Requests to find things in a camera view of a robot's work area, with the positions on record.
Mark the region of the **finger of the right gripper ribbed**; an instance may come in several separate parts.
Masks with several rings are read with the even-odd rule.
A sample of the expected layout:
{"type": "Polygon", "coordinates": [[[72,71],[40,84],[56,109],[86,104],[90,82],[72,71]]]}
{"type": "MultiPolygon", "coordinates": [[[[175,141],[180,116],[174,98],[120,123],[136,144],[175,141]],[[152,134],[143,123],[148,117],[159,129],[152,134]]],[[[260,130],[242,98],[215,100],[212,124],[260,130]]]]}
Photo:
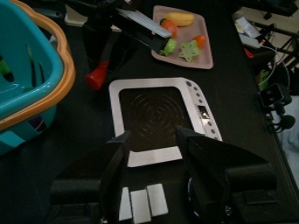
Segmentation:
{"type": "Polygon", "coordinates": [[[132,23],[128,25],[128,30],[134,38],[159,53],[164,49],[172,33],[139,10],[131,11],[118,9],[116,11],[118,14],[126,18],[126,21],[132,23]]]}

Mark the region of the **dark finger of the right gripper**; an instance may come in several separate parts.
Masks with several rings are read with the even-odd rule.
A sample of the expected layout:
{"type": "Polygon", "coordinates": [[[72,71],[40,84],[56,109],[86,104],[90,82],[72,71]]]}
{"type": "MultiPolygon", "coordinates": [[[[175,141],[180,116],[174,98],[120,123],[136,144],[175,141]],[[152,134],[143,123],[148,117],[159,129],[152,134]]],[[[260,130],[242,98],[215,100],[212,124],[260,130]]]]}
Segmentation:
{"type": "Polygon", "coordinates": [[[118,49],[119,33],[112,32],[107,38],[104,48],[100,53],[99,62],[107,62],[108,69],[116,69],[119,65],[119,49],[118,49]]]}

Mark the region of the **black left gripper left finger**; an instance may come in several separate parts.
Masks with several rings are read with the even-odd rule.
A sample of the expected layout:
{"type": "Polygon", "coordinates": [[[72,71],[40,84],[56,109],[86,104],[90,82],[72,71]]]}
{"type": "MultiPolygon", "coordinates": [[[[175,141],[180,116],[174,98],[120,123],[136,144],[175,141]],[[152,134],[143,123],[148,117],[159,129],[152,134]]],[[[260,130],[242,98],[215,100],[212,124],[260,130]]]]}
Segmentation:
{"type": "Polygon", "coordinates": [[[123,175],[130,154],[127,146],[130,137],[131,133],[127,131],[114,137],[106,144],[108,158],[99,180],[99,224],[119,223],[123,175]]]}

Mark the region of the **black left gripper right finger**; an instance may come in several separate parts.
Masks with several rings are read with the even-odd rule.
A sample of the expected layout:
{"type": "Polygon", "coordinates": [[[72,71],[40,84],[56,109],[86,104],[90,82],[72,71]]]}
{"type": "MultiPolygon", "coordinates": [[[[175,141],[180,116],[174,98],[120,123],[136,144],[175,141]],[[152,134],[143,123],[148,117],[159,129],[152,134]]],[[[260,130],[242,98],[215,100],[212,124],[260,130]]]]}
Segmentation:
{"type": "Polygon", "coordinates": [[[175,128],[175,139],[188,172],[187,196],[200,224],[227,224],[230,181],[220,150],[226,144],[192,129],[175,128]]]}

